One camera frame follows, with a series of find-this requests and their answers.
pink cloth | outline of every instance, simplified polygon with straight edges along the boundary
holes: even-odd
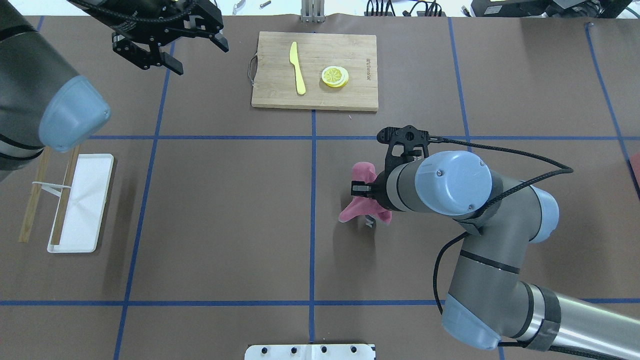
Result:
[[[376,179],[376,167],[372,163],[356,163],[351,169],[351,179],[372,183]],[[391,211],[380,206],[374,199],[357,196],[342,210],[338,220],[347,222],[358,215],[372,215],[385,224],[391,223]]]
[[[634,175],[636,176],[636,181],[640,184],[640,152],[633,155],[630,161],[631,161],[631,168],[633,168]]]

metal stand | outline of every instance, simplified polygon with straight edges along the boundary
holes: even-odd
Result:
[[[300,21],[324,22],[324,0],[302,0]]]

yellow lemon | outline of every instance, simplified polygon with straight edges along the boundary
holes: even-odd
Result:
[[[340,66],[329,66],[322,71],[322,81],[332,88],[344,86],[349,81],[349,72]]]

cable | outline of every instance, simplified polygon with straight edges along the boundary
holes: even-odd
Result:
[[[638,19],[640,19],[640,14],[638,14],[635,10],[631,9],[629,6],[627,6],[625,10],[634,14]]]
[[[588,357],[590,359],[597,359],[597,360],[624,360],[621,357],[607,355],[607,354],[603,354],[603,353],[595,352],[591,350],[585,350],[582,348],[574,348],[574,347],[552,346],[549,348],[549,351],[562,352],[564,354]]]
[[[436,3],[436,1],[425,1],[425,0],[417,0],[415,2],[415,4],[413,4],[413,6],[411,7],[411,10],[409,11],[403,11],[402,14],[404,16],[411,16],[411,14],[413,13],[413,10],[415,9],[416,6],[418,6],[418,4],[420,3],[424,3],[424,16],[432,16],[432,17],[438,17],[438,16],[442,16],[442,6],[440,6],[440,4]]]
[[[167,22],[173,22],[173,21],[179,20],[183,18],[185,15],[189,14],[193,10],[193,8],[195,8],[195,6],[198,4],[198,0],[191,0],[191,3],[189,3],[189,5],[185,7],[184,10],[181,11],[180,13],[173,15],[171,17],[163,18],[163,19],[154,19],[154,18],[135,17],[135,16],[119,13],[119,12],[114,12],[113,10],[105,9],[101,6],[87,3],[86,1],[83,1],[83,0],[67,0],[67,1],[70,3],[78,4],[85,8],[89,8],[93,11],[102,13],[104,15],[109,15],[111,17],[116,17],[118,19],[140,22],[144,24],[166,24]]]
[[[536,154],[532,154],[530,152],[526,152],[526,151],[520,151],[520,150],[514,150],[514,149],[508,149],[506,147],[497,147],[497,146],[489,146],[489,145],[481,145],[478,143],[470,143],[470,142],[463,142],[463,141],[459,141],[459,140],[453,140],[453,139],[448,139],[448,138],[442,138],[439,136],[433,136],[434,139],[436,139],[434,142],[443,142],[443,143],[455,143],[458,145],[464,145],[464,146],[470,146],[470,147],[477,147],[479,149],[486,149],[486,150],[494,150],[494,151],[502,151],[502,152],[510,152],[511,154],[517,154],[517,155],[522,155],[522,156],[527,156],[529,158],[534,158],[537,160],[541,160],[544,161],[545,163],[549,163],[553,166],[557,166],[560,169],[559,170],[555,170],[555,171],[550,171],[547,172],[545,174],[536,176],[532,179],[529,179],[527,181],[524,181],[508,190],[506,190],[505,192],[502,192],[501,194],[499,194],[498,196],[492,198],[491,200],[487,201],[484,205],[482,205],[477,211],[476,211],[476,218],[480,217],[489,207],[495,205],[496,203],[498,203],[498,201],[504,199],[505,197],[519,191],[522,190],[530,185],[533,185],[539,181],[542,181],[544,179],[548,179],[552,176],[556,176],[556,175],[560,175],[560,174],[571,174],[573,172],[573,169],[562,164],[559,163],[555,160],[551,160],[549,158],[546,158],[544,156],[540,156],[540,155],[536,155]]]
[[[402,14],[404,16],[411,16],[411,14],[413,13],[413,9],[415,9],[415,7],[418,6],[418,4],[421,4],[421,3],[424,4],[424,15],[426,15],[427,14],[427,10],[429,10],[429,3],[426,2],[426,1],[421,1],[421,0],[416,1],[416,3],[413,4],[413,6],[411,7],[411,10],[409,10],[408,12],[405,10],[405,11],[402,12]]]
[[[387,0],[387,8],[385,9],[385,16],[389,16],[389,6],[391,6],[391,13],[396,16],[396,11],[394,10],[394,5],[391,3],[391,0]]]
[[[465,231],[464,233],[456,236],[453,240],[444,244],[442,249],[440,249],[438,256],[436,257],[436,264],[433,267],[433,297],[436,299],[436,305],[438,306],[438,311],[440,312],[441,315],[442,315],[442,303],[440,302],[440,297],[438,296],[438,269],[440,268],[440,260],[442,260],[442,256],[444,255],[444,252],[447,251],[448,248],[452,247],[455,243],[459,242],[460,240],[466,238],[468,235],[469,233]]]

white tray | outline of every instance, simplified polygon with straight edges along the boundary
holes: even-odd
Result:
[[[104,206],[109,195],[109,183],[114,158],[111,154],[80,154],[59,245],[49,252],[93,252],[98,244]]]
[[[244,360],[375,360],[372,344],[252,345]]]

